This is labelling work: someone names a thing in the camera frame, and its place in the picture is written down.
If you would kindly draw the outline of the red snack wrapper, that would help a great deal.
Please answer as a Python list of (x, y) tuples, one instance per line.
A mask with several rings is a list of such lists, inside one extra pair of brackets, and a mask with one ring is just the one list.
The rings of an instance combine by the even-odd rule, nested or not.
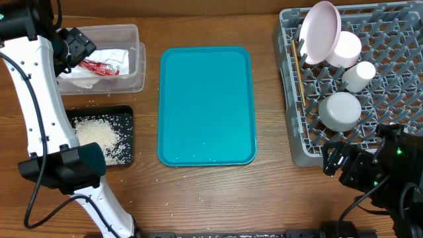
[(92, 71), (95, 75), (99, 76), (114, 76), (118, 75), (120, 72), (118, 66), (111, 65), (109, 63), (91, 61), (87, 59), (80, 62), (79, 66), (89, 71)]

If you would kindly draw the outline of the white napkin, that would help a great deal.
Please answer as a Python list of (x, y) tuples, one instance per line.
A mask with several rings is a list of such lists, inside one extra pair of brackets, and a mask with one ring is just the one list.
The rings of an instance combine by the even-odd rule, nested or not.
[[(130, 73), (129, 51), (121, 49), (95, 50), (90, 56), (84, 60), (109, 63), (118, 66), (120, 72), (118, 75), (127, 75)], [(79, 65), (72, 69), (71, 73), (61, 73), (59, 78), (65, 79), (73, 83), (75, 86), (92, 89), (93, 85), (98, 83), (102, 77), (95, 75), (92, 71), (84, 69)]]

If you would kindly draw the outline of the grey-white bowl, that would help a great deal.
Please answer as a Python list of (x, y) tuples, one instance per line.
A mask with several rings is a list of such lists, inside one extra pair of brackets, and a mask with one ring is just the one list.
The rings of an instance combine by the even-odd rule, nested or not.
[(350, 93), (339, 92), (319, 104), (321, 122), (330, 130), (346, 132), (358, 122), (362, 110), (359, 100)]

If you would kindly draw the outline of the white paper cup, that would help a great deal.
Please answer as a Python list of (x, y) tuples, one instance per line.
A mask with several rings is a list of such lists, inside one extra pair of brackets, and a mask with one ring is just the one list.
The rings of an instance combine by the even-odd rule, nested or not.
[(375, 77), (376, 68), (368, 61), (361, 61), (344, 72), (342, 82), (347, 82), (346, 89), (353, 93), (362, 91)]

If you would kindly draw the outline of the small pink bowl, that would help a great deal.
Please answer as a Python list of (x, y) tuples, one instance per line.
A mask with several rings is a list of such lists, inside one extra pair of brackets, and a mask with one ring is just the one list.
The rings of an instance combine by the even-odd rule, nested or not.
[(334, 67), (352, 67), (360, 56), (362, 43), (358, 36), (349, 31), (341, 31), (335, 49), (325, 59)]

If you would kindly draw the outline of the wooden chopstick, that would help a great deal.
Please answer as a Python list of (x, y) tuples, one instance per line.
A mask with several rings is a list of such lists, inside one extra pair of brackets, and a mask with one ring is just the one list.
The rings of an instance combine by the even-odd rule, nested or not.
[(295, 67), (296, 67), (297, 77), (298, 77), (298, 85), (299, 85), (299, 90), (300, 90), (300, 93), (301, 93), (301, 101), (303, 103), (303, 106), (305, 106), (303, 83), (302, 83), (302, 80), (301, 80), (301, 70), (299, 68), (299, 60), (298, 60), (298, 57), (297, 57), (297, 48), (296, 48), (296, 45), (295, 45), (295, 40), (291, 40), (291, 45), (292, 45), (292, 48), (293, 48)]

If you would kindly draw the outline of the large white plate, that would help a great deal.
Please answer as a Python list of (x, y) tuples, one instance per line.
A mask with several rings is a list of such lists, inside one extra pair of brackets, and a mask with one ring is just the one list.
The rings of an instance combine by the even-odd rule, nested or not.
[(341, 18), (336, 7), (321, 1), (306, 14), (299, 39), (304, 40), (300, 56), (307, 55), (305, 63), (315, 65), (324, 61), (334, 51), (340, 38)]

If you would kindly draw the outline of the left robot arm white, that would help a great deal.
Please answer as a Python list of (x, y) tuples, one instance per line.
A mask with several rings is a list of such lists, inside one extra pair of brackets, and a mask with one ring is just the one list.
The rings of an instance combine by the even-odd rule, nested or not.
[(57, 77), (69, 73), (95, 51), (80, 30), (61, 27), (49, 1), (1, 5), (1, 57), (11, 74), (28, 137), (22, 177), (58, 189), (78, 202), (103, 237), (141, 237), (135, 219), (110, 189), (106, 163), (96, 143), (81, 145), (69, 123)]

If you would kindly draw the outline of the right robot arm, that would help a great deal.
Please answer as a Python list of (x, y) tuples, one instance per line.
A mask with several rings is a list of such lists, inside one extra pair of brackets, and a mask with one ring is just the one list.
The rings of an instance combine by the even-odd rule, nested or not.
[(341, 141), (322, 147), (324, 174), (341, 170), (339, 181), (362, 192), (337, 221), (322, 224), (326, 237), (359, 237), (345, 217), (366, 198), (376, 207), (373, 214), (393, 220), (397, 237), (422, 236), (422, 137), (402, 124), (378, 124), (375, 135), (380, 139), (375, 153)]

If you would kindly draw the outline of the clear plastic waste bin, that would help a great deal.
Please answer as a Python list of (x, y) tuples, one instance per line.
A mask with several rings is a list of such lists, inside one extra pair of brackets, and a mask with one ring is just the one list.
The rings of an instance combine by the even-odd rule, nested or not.
[(145, 46), (139, 40), (138, 27), (134, 24), (112, 24), (83, 26), (79, 30), (96, 45), (96, 50), (121, 49), (129, 51), (130, 73), (102, 77), (92, 89), (75, 86), (68, 80), (58, 77), (58, 87), (62, 95), (88, 95), (137, 93), (145, 83)]

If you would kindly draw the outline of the grey dishwasher rack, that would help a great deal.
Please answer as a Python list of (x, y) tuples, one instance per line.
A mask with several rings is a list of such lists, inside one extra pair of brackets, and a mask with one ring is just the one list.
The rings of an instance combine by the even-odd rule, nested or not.
[[(401, 1), (338, 8), (342, 29), (358, 36), (360, 60), (372, 63), (375, 77), (356, 93), (362, 113), (347, 132), (325, 127), (318, 114), (320, 102), (346, 90), (344, 68), (327, 62), (307, 65), (299, 39), (306, 8), (284, 9), (274, 30), (276, 64), (286, 99), (286, 126), (292, 161), (299, 167), (319, 167), (322, 146), (343, 141), (374, 152), (375, 127), (400, 123), (408, 133), (422, 135), (422, 2)], [(295, 40), (305, 106), (301, 101), (291, 40)]]

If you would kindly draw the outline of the pile of rice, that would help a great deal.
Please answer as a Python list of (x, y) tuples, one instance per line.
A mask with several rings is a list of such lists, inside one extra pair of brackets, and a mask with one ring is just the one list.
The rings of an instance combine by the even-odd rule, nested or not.
[(97, 143), (107, 166), (131, 162), (131, 136), (125, 133), (117, 116), (80, 116), (73, 119), (73, 129), (81, 145)]

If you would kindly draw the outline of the black tray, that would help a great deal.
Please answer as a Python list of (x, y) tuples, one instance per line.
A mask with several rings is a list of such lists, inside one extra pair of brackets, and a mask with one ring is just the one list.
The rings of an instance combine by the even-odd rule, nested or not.
[[(108, 106), (108, 107), (100, 107), (100, 108), (78, 108), (78, 109), (71, 109), (66, 111), (67, 117), (73, 128), (73, 119), (80, 116), (117, 116), (118, 121), (121, 123), (123, 129), (125, 129), (125, 133), (131, 136), (128, 140), (130, 142), (131, 153), (132, 153), (132, 160), (130, 163), (125, 164), (129, 165), (134, 160), (134, 117), (133, 117), (133, 110), (130, 106), (120, 105), (120, 106)], [(125, 166), (125, 165), (114, 165), (114, 166), (107, 166), (107, 167), (115, 167), (115, 166)]]

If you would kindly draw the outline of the teal plastic tray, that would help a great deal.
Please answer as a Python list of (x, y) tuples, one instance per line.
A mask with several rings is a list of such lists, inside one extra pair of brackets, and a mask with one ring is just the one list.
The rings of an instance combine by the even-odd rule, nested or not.
[(161, 57), (157, 155), (169, 167), (246, 165), (257, 154), (250, 54), (171, 48)]

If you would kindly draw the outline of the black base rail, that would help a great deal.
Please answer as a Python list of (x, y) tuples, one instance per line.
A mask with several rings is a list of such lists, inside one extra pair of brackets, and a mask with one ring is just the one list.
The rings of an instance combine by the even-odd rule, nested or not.
[(320, 238), (327, 237), (318, 229), (289, 229), (281, 232), (258, 233), (145, 233), (147, 238)]

